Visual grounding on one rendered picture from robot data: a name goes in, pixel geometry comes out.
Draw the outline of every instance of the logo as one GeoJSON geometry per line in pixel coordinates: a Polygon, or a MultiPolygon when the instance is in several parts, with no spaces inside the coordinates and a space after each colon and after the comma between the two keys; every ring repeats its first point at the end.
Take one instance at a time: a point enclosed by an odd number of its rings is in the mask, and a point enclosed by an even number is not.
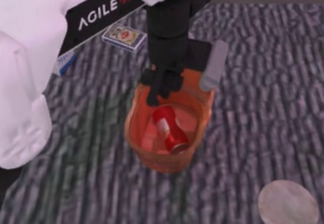
{"type": "Polygon", "coordinates": [[[101,19],[111,12],[117,10],[118,1],[121,4],[125,4],[130,0],[110,0],[108,4],[102,4],[97,9],[89,12],[88,16],[81,18],[78,30],[81,31],[84,27],[88,27],[89,24],[95,23],[98,19],[101,19]]]}

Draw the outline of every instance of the robotic arm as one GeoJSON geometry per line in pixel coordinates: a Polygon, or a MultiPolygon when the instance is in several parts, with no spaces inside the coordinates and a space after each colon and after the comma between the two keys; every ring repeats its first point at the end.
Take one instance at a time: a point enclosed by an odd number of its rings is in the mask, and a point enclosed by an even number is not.
{"type": "Polygon", "coordinates": [[[146,4],[149,58],[157,70],[148,69],[141,81],[151,85],[147,103],[155,105],[158,94],[178,90],[179,84],[161,86],[164,75],[181,81],[188,66],[181,61],[193,43],[189,18],[208,1],[0,0],[0,168],[20,167],[46,145],[52,125],[43,92],[58,56],[146,4]]]}

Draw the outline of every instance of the white robotic arm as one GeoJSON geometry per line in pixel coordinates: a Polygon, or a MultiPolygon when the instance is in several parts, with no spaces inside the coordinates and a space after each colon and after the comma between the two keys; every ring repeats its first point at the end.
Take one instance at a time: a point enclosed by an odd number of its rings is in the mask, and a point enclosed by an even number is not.
{"type": "Polygon", "coordinates": [[[52,124],[43,92],[68,31],[66,13],[85,1],[0,0],[1,168],[26,164],[48,142],[52,124]]]}

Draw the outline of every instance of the red object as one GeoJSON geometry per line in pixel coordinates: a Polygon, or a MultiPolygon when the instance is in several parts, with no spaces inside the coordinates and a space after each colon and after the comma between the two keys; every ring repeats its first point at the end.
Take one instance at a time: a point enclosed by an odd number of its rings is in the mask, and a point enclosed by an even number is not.
{"type": "Polygon", "coordinates": [[[189,139],[181,129],[176,113],[171,106],[158,107],[152,115],[153,121],[163,137],[166,149],[171,154],[180,154],[190,146],[189,139]]]}

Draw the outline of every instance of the small box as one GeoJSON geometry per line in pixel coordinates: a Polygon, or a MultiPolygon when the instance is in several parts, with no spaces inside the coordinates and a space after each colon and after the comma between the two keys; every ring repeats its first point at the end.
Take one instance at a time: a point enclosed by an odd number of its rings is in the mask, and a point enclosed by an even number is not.
{"type": "Polygon", "coordinates": [[[64,55],[60,56],[55,63],[53,73],[59,76],[62,76],[66,70],[72,65],[75,61],[76,56],[74,51],[69,51],[64,55]]]}
{"type": "Polygon", "coordinates": [[[102,41],[136,53],[146,40],[146,33],[120,25],[111,25],[102,35],[102,41]]]}

